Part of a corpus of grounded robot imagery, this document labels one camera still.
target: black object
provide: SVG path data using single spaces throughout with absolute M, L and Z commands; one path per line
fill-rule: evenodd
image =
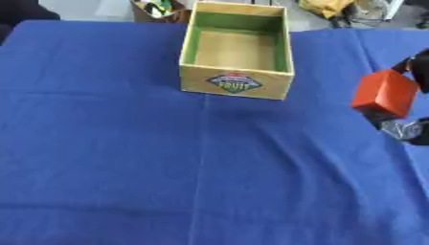
M 429 93 L 429 49 L 426 49 L 415 56 L 407 57 L 400 63 L 397 63 L 392 69 L 404 74 L 410 71 L 415 78 L 420 91 L 424 94 Z
M 11 27 L 8 25 L 0 24 L 0 44 L 6 39 L 8 34 L 11 32 Z
M 27 19 L 60 19 L 55 12 L 38 4 L 38 0 L 0 0 L 0 43 L 11 29 Z
M 429 145 L 429 118 L 422 118 L 418 120 L 421 125 L 422 131 L 419 136 L 406 142 L 411 145 Z
M 422 93 L 429 93 L 429 49 L 397 63 L 393 70 L 404 74 L 411 72 Z M 414 122 L 377 121 L 373 115 L 364 115 L 378 130 L 382 130 L 397 140 L 411 145 L 429 145 L 429 118 Z

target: yellow bag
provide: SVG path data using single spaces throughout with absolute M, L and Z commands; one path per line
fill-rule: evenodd
M 300 7 L 320 13 L 324 18 L 329 19 L 352 2 L 354 0 L 300 0 Z

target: wooden crate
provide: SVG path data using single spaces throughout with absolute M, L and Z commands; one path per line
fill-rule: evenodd
M 283 7 L 195 3 L 182 90 L 283 100 L 295 74 L 286 20 Z

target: robotic arm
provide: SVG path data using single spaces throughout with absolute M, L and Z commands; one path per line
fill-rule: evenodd
M 415 80 L 403 76 L 411 72 Z M 362 78 L 351 106 L 373 126 L 402 142 L 429 145 L 429 118 L 397 122 L 408 115 L 416 93 L 429 93 L 429 49 L 407 57 L 391 69 Z

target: white floor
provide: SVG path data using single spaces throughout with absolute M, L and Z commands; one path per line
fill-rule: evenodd
M 250 0 L 223 0 L 231 2 L 250 2 Z M 257 4 L 268 4 L 268 0 L 256 0 Z M 295 0 L 273 0 L 276 5 L 288 7 L 291 31 L 306 31 L 329 27 L 329 23 L 314 14 L 303 11 Z M 193 0 L 181 0 L 188 6 Z M 46 8 L 56 11 L 63 19 L 98 20 L 98 21 L 132 21 L 129 0 L 40 0 Z M 396 17 L 383 28 L 414 28 L 424 10 L 417 7 L 403 6 Z M 361 24 L 354 25 L 366 28 Z

